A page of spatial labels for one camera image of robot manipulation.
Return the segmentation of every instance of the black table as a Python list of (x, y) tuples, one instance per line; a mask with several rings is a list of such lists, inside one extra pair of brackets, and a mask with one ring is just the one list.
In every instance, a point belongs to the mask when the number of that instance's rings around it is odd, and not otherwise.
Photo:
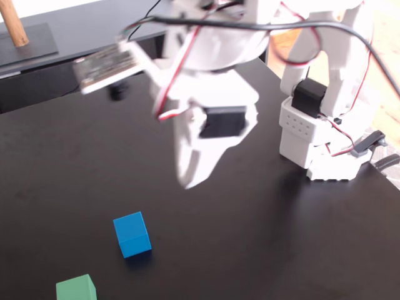
[[(155, 1), (102, 0), (23, 17), (21, 21), (24, 26), (49, 24), (59, 52), (2, 66), (0, 75), (58, 63), (94, 53), (112, 45), (115, 43), (115, 36), (127, 25), (143, 18)], [(162, 0), (152, 13), (168, 14), (169, 2), (169, 0)], [(6, 31), (6, 26), (0, 23), (0, 33), (3, 31)], [(133, 38), (149, 39), (164, 34), (164, 31), (164, 26), (160, 24), (147, 24), (142, 26)]]
[[(310, 182), (279, 155), (279, 79), (239, 68), (259, 124), (204, 183), (177, 183), (171, 123), (131, 95), (73, 94), (0, 116), (0, 298), (55, 299), (90, 274), (98, 299), (399, 299), (400, 192), (370, 164)], [(142, 211), (153, 250), (123, 259), (113, 219)]]

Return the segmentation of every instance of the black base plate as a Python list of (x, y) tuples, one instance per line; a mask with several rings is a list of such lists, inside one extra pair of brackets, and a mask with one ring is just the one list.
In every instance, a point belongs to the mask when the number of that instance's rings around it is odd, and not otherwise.
[(47, 23), (25, 27), (29, 44), (16, 47), (8, 32), (0, 32), (0, 66), (58, 52)]

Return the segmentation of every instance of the wire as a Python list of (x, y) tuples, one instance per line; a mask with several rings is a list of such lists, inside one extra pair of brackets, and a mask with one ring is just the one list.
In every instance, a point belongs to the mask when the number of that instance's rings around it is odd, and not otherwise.
[(176, 19), (176, 18), (160, 17), (160, 16), (149, 17), (149, 20), (146, 22), (163, 23), (168, 25), (188, 25), (188, 26), (192, 25), (192, 26), (207, 26), (215, 28), (243, 29), (243, 30), (253, 30), (253, 31), (273, 31), (273, 30), (287, 30), (287, 29), (297, 29), (297, 28), (334, 28), (357, 37), (370, 50), (372, 56), (374, 56), (376, 62), (379, 64), (379, 67), (381, 68), (382, 72), (389, 80), (391, 86), (394, 88), (397, 95), (400, 97), (399, 86), (396, 84), (396, 81), (392, 77), (391, 73), (383, 63), (383, 60), (376, 52), (376, 50), (357, 31), (340, 22), (304, 21), (304, 22), (296, 22), (288, 24), (254, 24), (248, 22), (225, 22), (225, 21), (212, 21), (212, 20), (200, 20), (200, 19)]
[(340, 128), (336, 125), (335, 122), (332, 122), (331, 120), (329, 120), (324, 114), (322, 114), (322, 116), (325, 117), (325, 119), (326, 119), (329, 123), (331, 123), (331, 125), (332, 125), (332, 127), (333, 127), (334, 129), (336, 129), (337, 131), (339, 131), (341, 134), (343, 134), (344, 136), (346, 136), (346, 137), (351, 141), (351, 147), (350, 147), (349, 149), (340, 151), (340, 152), (335, 153), (335, 154), (332, 154), (332, 153), (331, 153), (331, 150), (330, 150), (330, 148), (329, 148), (329, 146), (328, 146), (328, 143), (325, 144), (326, 149), (327, 149), (327, 151), (329, 152), (329, 154), (334, 158), (334, 157), (336, 157), (336, 156), (339, 156), (339, 155), (342, 155), (342, 154), (346, 154), (346, 153), (351, 152), (351, 151), (356, 147), (356, 145), (355, 145), (355, 143), (354, 143), (352, 137), (351, 137), (348, 133), (345, 133), (342, 129), (340, 129)]
[[(146, 15), (144, 16), (145, 18), (147, 18), (148, 16), (149, 16), (149, 14), (151, 13), (151, 11), (154, 9), (154, 8), (156, 8), (156, 6), (159, 4), (161, 2), (161, 0), (158, 0), (152, 7), (151, 7), (151, 9), (149, 9), (149, 11), (146, 13)], [(130, 41), (131, 40), (131, 37), (135, 34), (135, 32), (136, 31), (138, 31), (139, 30), (139, 28), (141, 27), (142, 25), (140, 24), (138, 27), (136, 27), (136, 29), (134, 30), (134, 31), (132, 31), (132, 33), (129, 35), (129, 37), (128, 37), (128, 41)]]
[[(211, 6), (210, 10), (203, 17), (203, 20), (208, 18), (215, 11), (216, 11), (216, 6)], [(174, 71), (174, 74), (172, 75), (172, 78), (171, 78), (169, 84), (164, 89), (161, 89), (160, 93), (157, 96), (157, 99), (156, 99), (154, 107), (155, 107), (155, 110), (156, 110), (155, 115), (160, 121), (164, 121), (164, 120), (167, 120), (169, 118), (176, 117), (176, 116), (178, 116), (179, 114), (182, 113), (182, 111), (181, 112), (176, 112), (176, 110), (171, 111), (171, 112), (166, 112), (166, 113), (163, 113), (163, 111), (164, 111), (164, 107), (165, 107), (165, 104), (166, 104), (167, 99), (168, 99), (168, 93), (171, 90), (172, 86), (174, 85), (174, 83), (175, 83), (176, 79), (178, 78), (179, 74), (181, 73), (183, 65), (186, 62), (186, 59), (188, 58), (191, 49), (193, 48), (194, 42), (195, 42), (197, 36), (199, 35), (199, 32), (200, 32), (201, 28), (202, 28), (202, 26), (197, 26), (195, 28), (195, 30), (193, 31), (192, 36), (189, 35), (186, 38), (184, 46), (182, 47), (183, 55), (182, 55), (182, 58), (179, 61), (179, 64), (177, 64), (177, 67), (176, 67), (176, 69)]]
[(128, 33), (132, 30), (132, 28), (141, 26), (144, 23), (148, 23), (151, 22), (153, 20), (153, 17), (144, 17), (138, 21), (136, 21), (135, 23), (132, 23), (131, 25), (126, 26), (122, 31), (121, 31), (121, 36), (122, 38), (126, 38), (126, 41), (128, 41), (128, 37), (126, 37), (128, 35)]
[[(371, 42), (370, 42), (371, 45), (373, 44), (373, 39), (374, 39), (374, 31), (372, 30), (372, 36), (371, 36)], [(361, 88), (363, 87), (364, 82), (365, 82), (365, 79), (367, 78), (367, 73), (368, 73), (368, 70), (369, 70), (370, 65), (371, 65), (371, 51), (368, 51), (367, 67), (366, 67), (366, 69), (365, 69), (364, 75), (362, 76), (362, 80), (361, 80), (361, 83), (360, 83), (360, 85), (359, 85), (359, 87), (358, 87), (357, 93), (356, 93), (356, 95), (355, 95), (355, 97), (354, 97), (354, 100), (353, 100), (353, 102), (352, 102), (352, 105), (351, 105), (349, 111), (348, 111), (348, 112), (345, 112), (345, 113), (342, 114), (341, 116), (344, 116), (344, 115), (350, 113), (351, 110), (353, 109), (354, 105), (356, 105), (356, 102), (357, 102), (359, 93), (360, 93), (360, 91), (361, 91)]]
[[(288, 6), (286, 4), (284, 4), (283, 2), (281, 2), (281, 6), (283, 6), (286, 10), (288, 10), (293, 16), (299, 18), (302, 22), (304, 22), (306, 20), (300, 14), (298, 14), (295, 11), (293, 11), (292, 9), (288, 8)], [(315, 55), (312, 56), (311, 59), (309, 59), (307, 61), (292, 61), (292, 60), (284, 58), (282, 56), (282, 54), (278, 51), (277, 47), (276, 47), (276, 43), (275, 43), (274, 37), (271, 38), (271, 49), (274, 52), (275, 56), (285, 64), (288, 64), (290, 66), (298, 66), (298, 67), (307, 66), (308, 64), (313, 62), (319, 56), (319, 53), (322, 51), (321, 37), (320, 37), (319, 33), (317, 32), (317, 29), (312, 27), (311, 31), (314, 34), (315, 38), (316, 38), (316, 41), (317, 41), (317, 44), (318, 44), (318, 51), (315, 53)]]
[(79, 84), (76, 86), (76, 87), (74, 87), (74, 89), (72, 89), (72, 90), (70, 90), (69, 92), (66, 92), (65, 94), (62, 94), (61, 96), (59, 96), (59, 98), (60, 97), (64, 97), (64, 96), (67, 96), (67, 95), (69, 95), (69, 94), (72, 94), (74, 91), (76, 91), (77, 89), (79, 89)]

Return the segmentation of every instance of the white robotic arm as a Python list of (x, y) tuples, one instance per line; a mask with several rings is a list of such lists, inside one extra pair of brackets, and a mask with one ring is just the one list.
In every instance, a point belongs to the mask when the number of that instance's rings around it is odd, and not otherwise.
[[(286, 4), (298, 9), (295, 0), (286, 1)], [(175, 0), (171, 14), (176, 18), (268, 24), (275, 21), (279, 5), (280, 0)], [(355, 30), (367, 28), (366, 36), (371, 33), (370, 11), (361, 0), (308, 0), (301, 1), (301, 6), (312, 20), (333, 21), (333, 11), (344, 9), (344, 23)], [(322, 44), (316, 44), (310, 29), (303, 30), (289, 58), (309, 59), (320, 46), (329, 57), (331, 83), (323, 89), (321, 85), (304, 80), (308, 66), (286, 68), (281, 89), (289, 97), (281, 110), (281, 154), (309, 169), (307, 175), (311, 179), (352, 179), (360, 165), (370, 160), (372, 152), (368, 150), (367, 154), (355, 157), (351, 154), (332, 156), (327, 151), (329, 146), (332, 149), (351, 146), (338, 132), (340, 129), (335, 129), (335, 118), (341, 118), (343, 126), (352, 129), (354, 137), (371, 122), (358, 105), (351, 109), (361, 81), (358, 73), (365, 68), (368, 52), (350, 35), (334, 29), (317, 30)], [(239, 144), (257, 124), (258, 93), (234, 67), (258, 57), (268, 46), (269, 33), (169, 26), (162, 59), (151, 61), (135, 42), (121, 41), (115, 55), (130, 53), (136, 62), (134, 66), (120, 64), (119, 72), (108, 74), (106, 80), (103, 77), (88, 80), (83, 76), (84, 72), (79, 71), (79, 65), (84, 63), (82, 59), (76, 69), (82, 79), (83, 93), (142, 69), (149, 75), (151, 94), (156, 100), (154, 113), (159, 119), (174, 118), (177, 177), (182, 186), (191, 188), (207, 179), (224, 151)], [(123, 72), (120, 71), (122, 67), (126, 68)], [(298, 106), (301, 102), (308, 103), (310, 99), (301, 98), (309, 92), (319, 95), (319, 103), (314, 105), (318, 115), (302, 109), (301, 104)]]

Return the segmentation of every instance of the circuit board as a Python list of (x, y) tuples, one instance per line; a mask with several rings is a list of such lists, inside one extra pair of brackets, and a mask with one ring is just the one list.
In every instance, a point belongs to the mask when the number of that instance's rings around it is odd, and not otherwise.
[(79, 58), (74, 61), (73, 67), (83, 94), (142, 71), (133, 55), (129, 51), (121, 51), (118, 45)]

